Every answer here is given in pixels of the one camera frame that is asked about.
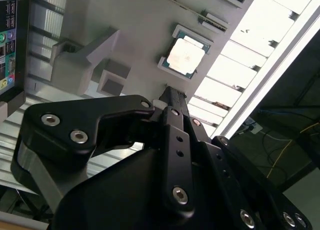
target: gray surface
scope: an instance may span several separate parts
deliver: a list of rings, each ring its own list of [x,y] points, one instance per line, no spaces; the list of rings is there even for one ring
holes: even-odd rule
[[[48,224],[0,211],[0,221],[33,230],[46,230]]]
[[[8,104],[4,101],[0,102],[0,123],[8,117]]]
[[[83,95],[87,91],[94,69],[114,50],[120,31],[105,34],[79,51],[61,52],[53,61],[51,83],[66,92]]]
[[[123,94],[138,94],[152,101],[169,85],[191,98],[253,0],[245,0],[243,8],[224,0],[177,1],[198,13],[215,14],[230,23],[229,29],[225,34],[212,32],[199,24],[193,13],[168,0],[67,0],[61,35],[86,45],[110,27],[119,29],[121,35],[110,58],[131,66]],[[157,67],[173,41],[177,24],[214,42],[190,82]]]
[[[87,167],[73,173],[60,171],[28,149],[23,142],[20,144],[17,162],[31,174],[52,212],[56,211],[60,201],[71,189],[88,179]]]
[[[125,66],[119,62],[109,60],[105,63],[105,70],[119,77],[127,79],[131,69],[130,67]]]
[[[101,91],[113,96],[120,96],[123,88],[123,85],[108,79],[101,88]]]
[[[320,171],[314,170],[284,195],[308,218],[314,230],[320,229]]]

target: black cable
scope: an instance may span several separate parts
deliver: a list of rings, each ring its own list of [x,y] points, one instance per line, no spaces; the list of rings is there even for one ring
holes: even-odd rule
[[[268,131],[266,131],[266,133],[263,135],[263,137],[262,137],[262,148],[263,148],[263,151],[264,151],[264,153],[268,156],[268,154],[269,154],[269,152],[267,151],[267,148],[266,148],[266,146],[265,146],[265,140],[266,140],[266,136],[270,133],[270,132],[272,132],[272,130],[268,130]],[[273,165],[275,162],[270,158],[270,157],[268,157],[268,162],[269,162],[269,164],[270,165]]]
[[[263,169],[278,169],[280,170],[283,175],[284,175],[284,182],[286,182],[288,180],[288,174],[287,172],[282,168],[282,167],[279,167],[279,166],[262,166],[262,165],[255,165],[257,168],[263,168]]]
[[[278,114],[278,115],[281,115],[281,114],[292,114],[292,115],[296,115],[296,116],[300,116],[300,117],[303,117],[305,119],[308,119],[310,121],[312,121],[313,123],[316,121],[316,119],[313,119],[309,116],[306,116],[304,114],[301,114],[301,113],[297,113],[297,112],[293,112],[293,111],[272,111],[272,110],[260,110],[261,112],[265,112],[265,113],[270,113],[270,114]]]
[[[13,203],[10,205],[10,207],[8,208],[8,210],[6,211],[6,213],[8,213],[9,210],[14,206],[14,204],[17,202],[18,198],[19,198],[19,195],[16,196],[15,200],[14,200]]]

